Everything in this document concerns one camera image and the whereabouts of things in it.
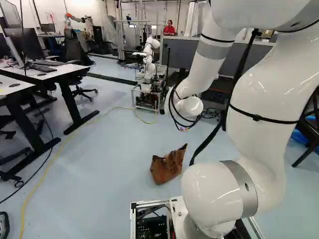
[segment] keyboard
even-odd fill
[[[47,66],[39,66],[39,65],[31,65],[30,69],[34,69],[34,70],[45,72],[45,73],[57,71],[57,69],[53,69]]]
[[[61,66],[65,65],[63,62],[58,62],[58,61],[46,61],[46,60],[35,60],[32,62],[37,65],[43,65],[43,66]]]

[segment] gray partition wall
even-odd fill
[[[189,70],[195,55],[198,40],[194,38],[190,39],[163,39],[163,47],[161,53],[161,63],[166,65],[167,63],[167,48],[165,44],[170,47],[170,60],[169,66],[172,68],[185,68]],[[257,64],[261,59],[263,59],[267,53],[272,49],[273,43],[265,44],[254,44],[249,53],[244,72],[250,69],[252,66]],[[247,43],[235,42],[230,49],[221,69],[219,71],[220,75],[234,76],[240,58],[247,46]]]

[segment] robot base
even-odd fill
[[[158,216],[148,217],[154,213]],[[130,214],[131,239],[152,238],[151,235],[157,235],[159,239],[211,239],[188,216],[182,196],[164,201],[131,203]],[[242,220],[237,220],[235,228],[224,239],[264,239],[254,218],[248,218],[248,222],[251,227],[245,227]]]

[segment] brown paper bag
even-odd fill
[[[150,171],[157,184],[165,183],[181,174],[181,168],[187,143],[177,150],[170,152],[163,158],[153,155]]]

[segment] person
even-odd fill
[[[175,35],[175,28],[173,27],[172,20],[167,21],[167,26],[164,27],[163,35],[164,36],[174,36]]]

